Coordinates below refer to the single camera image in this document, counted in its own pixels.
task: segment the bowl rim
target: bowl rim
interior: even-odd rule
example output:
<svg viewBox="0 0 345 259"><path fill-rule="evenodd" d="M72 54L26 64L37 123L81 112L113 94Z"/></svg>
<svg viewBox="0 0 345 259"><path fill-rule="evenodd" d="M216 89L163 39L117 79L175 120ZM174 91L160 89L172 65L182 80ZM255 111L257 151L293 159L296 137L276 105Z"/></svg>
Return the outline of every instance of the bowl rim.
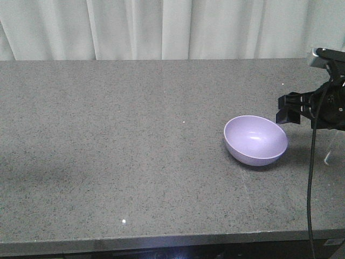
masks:
<svg viewBox="0 0 345 259"><path fill-rule="evenodd" d="M286 146L285 146L284 150L283 150L282 152L280 152L279 154L274 155L274 156L268 156L268 157L265 157L265 158L258 158L258 157L256 157L256 156L251 156L251 155L244 154L244 153L242 153L241 151L239 151L239 150L237 150L236 148L234 148L234 147L229 143L229 141L228 141L228 139L227 139L227 137L226 137L226 134L225 134L225 130L226 130L226 128L228 127L228 124L229 124L230 122L232 122L233 120L236 120L236 119L238 119L238 118L241 118L241 117L256 117L256 118L259 118L259 119L266 120L266 121L268 121L269 123L271 123L271 124L273 124L274 126L276 126L277 129L279 129L279 130L284 134L284 136L285 136L285 138L286 138ZM278 158L278 157L280 157L281 155L284 154L284 152L286 151L287 146L288 146L288 138L287 138L287 135L286 135L285 131L284 131L278 124L276 124L276 123L272 122L271 120L268 120L268 119L266 119L266 118L264 118L264 117L260 117L260 116L256 116L256 115L241 115L241 116L237 116L237 117L232 118L231 120L229 120L229 121L225 124L224 130L223 130L223 134L224 134L224 138L225 138L225 141L227 142L227 144L228 144L229 146L231 146L231 148L233 148L236 152L238 152L238 153L240 153L241 155L244 155L244 156L246 156L246 157L248 157L248 158L254 158L254 159L258 159L258 160L267 160L267 159Z"/></svg>

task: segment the table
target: table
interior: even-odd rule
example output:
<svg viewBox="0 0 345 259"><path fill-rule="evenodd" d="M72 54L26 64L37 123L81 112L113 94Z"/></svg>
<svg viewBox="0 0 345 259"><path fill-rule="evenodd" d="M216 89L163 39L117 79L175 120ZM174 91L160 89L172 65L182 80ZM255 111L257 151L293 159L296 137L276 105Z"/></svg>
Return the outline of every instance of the table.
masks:
<svg viewBox="0 0 345 259"><path fill-rule="evenodd" d="M223 128L328 80L305 59L0 62L0 256L306 240L310 121L245 166ZM345 237L345 159L317 135L314 237Z"/></svg>

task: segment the black mount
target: black mount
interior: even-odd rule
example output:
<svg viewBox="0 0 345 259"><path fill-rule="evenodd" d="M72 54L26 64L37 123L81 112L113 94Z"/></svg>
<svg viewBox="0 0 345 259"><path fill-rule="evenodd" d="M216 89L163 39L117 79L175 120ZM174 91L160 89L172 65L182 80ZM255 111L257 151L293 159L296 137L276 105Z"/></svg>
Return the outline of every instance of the black mount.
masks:
<svg viewBox="0 0 345 259"><path fill-rule="evenodd" d="M316 54L325 62L325 69L330 81L324 83L314 92L291 92L278 99L279 112L276 122L300 124L301 115L315 123L316 108L321 101L322 92L327 93L321 103L317 128L337 129L345 131L345 52L329 49L316 49Z"/></svg>

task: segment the bowl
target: bowl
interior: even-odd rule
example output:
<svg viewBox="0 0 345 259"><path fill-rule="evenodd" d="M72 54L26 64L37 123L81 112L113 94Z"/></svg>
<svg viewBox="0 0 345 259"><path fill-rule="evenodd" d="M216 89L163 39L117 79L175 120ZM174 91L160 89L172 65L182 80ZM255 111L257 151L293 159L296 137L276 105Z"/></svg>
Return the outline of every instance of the bowl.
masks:
<svg viewBox="0 0 345 259"><path fill-rule="evenodd" d="M274 122L253 115L238 116L224 127L227 150L250 166L275 162L287 148L287 136Z"/></svg>

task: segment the black cable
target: black cable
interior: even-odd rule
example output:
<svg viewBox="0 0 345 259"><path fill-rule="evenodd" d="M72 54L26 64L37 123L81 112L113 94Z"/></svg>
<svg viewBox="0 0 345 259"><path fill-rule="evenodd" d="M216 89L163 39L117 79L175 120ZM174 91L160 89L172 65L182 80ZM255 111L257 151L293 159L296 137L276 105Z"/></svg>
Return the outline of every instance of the black cable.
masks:
<svg viewBox="0 0 345 259"><path fill-rule="evenodd" d="M325 98L325 95L327 93L327 90L330 86L331 81L332 81L332 77L329 79L326 87L324 87L324 89L322 91L321 98L320 98L319 103L318 103L318 107L316 109L316 115L314 118L313 136L312 136L312 146L310 149L310 155L311 156L310 156L310 163L309 163L308 190L307 190L307 221L308 221L309 240L310 240L310 244L311 244L310 247L312 249L313 259L316 259L316 257L315 257L313 230L312 230L311 196L312 196L312 180L313 180L313 168L314 168L314 157L315 157L316 129L317 129L317 124L318 124L321 104Z"/></svg>

